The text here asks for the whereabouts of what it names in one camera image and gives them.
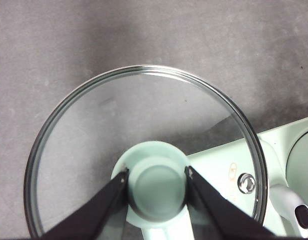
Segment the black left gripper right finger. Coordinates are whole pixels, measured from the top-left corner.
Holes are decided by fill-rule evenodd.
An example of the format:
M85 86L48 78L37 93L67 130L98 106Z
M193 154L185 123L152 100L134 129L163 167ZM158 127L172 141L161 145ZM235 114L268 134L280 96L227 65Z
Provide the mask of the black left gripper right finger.
M187 166L186 203L196 240L272 240L275 235L226 200L193 167Z

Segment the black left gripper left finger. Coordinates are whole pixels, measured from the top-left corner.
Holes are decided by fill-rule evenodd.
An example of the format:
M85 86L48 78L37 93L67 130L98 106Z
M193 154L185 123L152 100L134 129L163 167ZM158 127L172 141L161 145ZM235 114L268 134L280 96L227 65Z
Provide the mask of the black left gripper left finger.
M87 203L44 233L41 240L121 240L128 211L124 169Z

